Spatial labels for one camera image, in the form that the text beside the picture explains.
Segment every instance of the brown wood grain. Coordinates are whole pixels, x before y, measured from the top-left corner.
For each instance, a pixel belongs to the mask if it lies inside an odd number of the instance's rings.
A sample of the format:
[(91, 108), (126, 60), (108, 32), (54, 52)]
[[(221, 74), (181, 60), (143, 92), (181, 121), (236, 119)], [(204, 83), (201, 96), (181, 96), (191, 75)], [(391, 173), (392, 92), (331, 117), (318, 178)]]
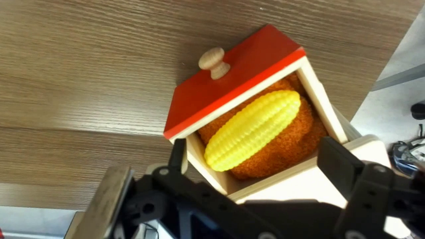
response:
[(175, 85), (265, 23), (306, 50), (350, 119), (422, 4), (1, 0), (0, 205), (83, 209), (107, 166), (165, 161)]
[(0, 205), (84, 209), (108, 166), (167, 163), (159, 137), (0, 128)]

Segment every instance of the black cable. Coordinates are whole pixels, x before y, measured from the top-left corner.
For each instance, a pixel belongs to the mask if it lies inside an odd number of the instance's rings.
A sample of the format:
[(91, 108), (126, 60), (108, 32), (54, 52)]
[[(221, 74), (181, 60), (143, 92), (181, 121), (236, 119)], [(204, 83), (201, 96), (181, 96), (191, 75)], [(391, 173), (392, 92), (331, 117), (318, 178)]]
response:
[(423, 136), (423, 125), (422, 124), (419, 124), (419, 139), (423, 139), (425, 136)]

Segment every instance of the wooden box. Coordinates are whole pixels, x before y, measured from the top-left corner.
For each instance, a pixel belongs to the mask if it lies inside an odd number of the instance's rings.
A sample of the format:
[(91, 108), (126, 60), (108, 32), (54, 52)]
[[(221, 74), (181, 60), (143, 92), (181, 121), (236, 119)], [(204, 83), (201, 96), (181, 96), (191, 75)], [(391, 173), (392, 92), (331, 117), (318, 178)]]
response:
[(288, 180), (314, 166), (314, 161), (307, 160), (301, 164), (302, 168), (294, 166), (296, 170), (288, 169), (286, 173), (272, 176), (272, 180), (244, 184), (229, 173), (212, 172), (205, 165), (204, 145), (196, 135), (197, 129), (290, 74), (297, 75), (327, 135), (341, 144), (346, 143), (343, 129), (303, 50), (272, 26), (264, 26), (234, 48), (224, 55), (221, 52), (222, 56), (217, 50), (212, 54), (205, 54), (199, 63), (203, 68), (213, 68), (211, 72), (200, 71), (176, 87), (163, 135), (171, 143), (175, 139), (187, 140), (187, 161), (221, 194), (240, 190), (254, 193), (270, 182)]

